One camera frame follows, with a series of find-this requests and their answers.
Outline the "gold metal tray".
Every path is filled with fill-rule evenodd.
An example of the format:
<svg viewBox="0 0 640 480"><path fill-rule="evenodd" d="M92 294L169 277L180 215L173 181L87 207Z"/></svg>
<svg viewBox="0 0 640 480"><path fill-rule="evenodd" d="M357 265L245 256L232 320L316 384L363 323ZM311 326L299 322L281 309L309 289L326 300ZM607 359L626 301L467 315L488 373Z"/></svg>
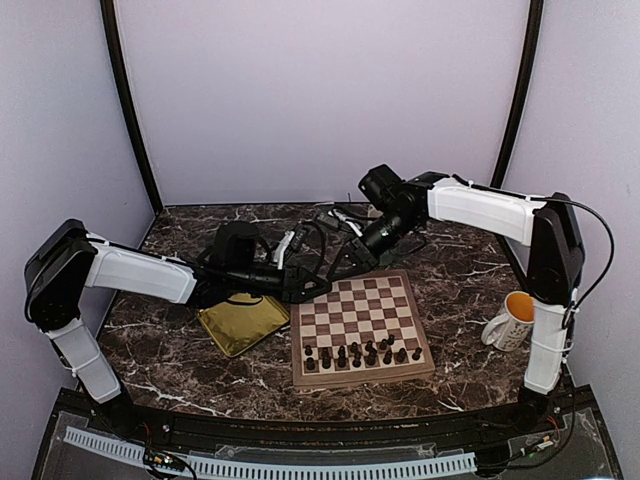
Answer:
<svg viewBox="0 0 640 480"><path fill-rule="evenodd" d="M222 353L234 358L287 324L289 312L270 296L240 293L200 310L197 318Z"/></svg>

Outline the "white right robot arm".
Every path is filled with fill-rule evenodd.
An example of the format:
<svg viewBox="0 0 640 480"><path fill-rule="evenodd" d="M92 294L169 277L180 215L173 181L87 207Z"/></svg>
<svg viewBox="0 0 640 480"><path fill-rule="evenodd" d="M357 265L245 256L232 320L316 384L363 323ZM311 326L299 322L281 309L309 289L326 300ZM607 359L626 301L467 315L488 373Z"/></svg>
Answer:
<svg viewBox="0 0 640 480"><path fill-rule="evenodd" d="M536 394L551 393L569 351L570 317L578 307L585 261L569 197L512 193L432 171L404 180L386 164L370 169L358 187L381 216L341 247L329 280L374 270L383 253L429 221L477 228L520 244L529 251L523 285L534 307L524 386Z"/></svg>

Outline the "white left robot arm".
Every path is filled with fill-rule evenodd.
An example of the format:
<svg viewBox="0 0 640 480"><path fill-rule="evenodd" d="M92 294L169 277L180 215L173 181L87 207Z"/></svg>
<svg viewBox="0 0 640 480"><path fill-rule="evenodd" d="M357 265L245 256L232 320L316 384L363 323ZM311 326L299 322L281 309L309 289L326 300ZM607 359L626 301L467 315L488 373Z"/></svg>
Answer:
<svg viewBox="0 0 640 480"><path fill-rule="evenodd" d="M141 427L140 412L125 400L125 388L82 319L87 289L108 289L206 309L237 293L299 304L324 294L331 284L319 269L288 266L293 236L271 248L256 225L232 221L195 260L144 253L66 220L24 268L24 316L44 333L89 396L104 404L101 417L120 436Z"/></svg>

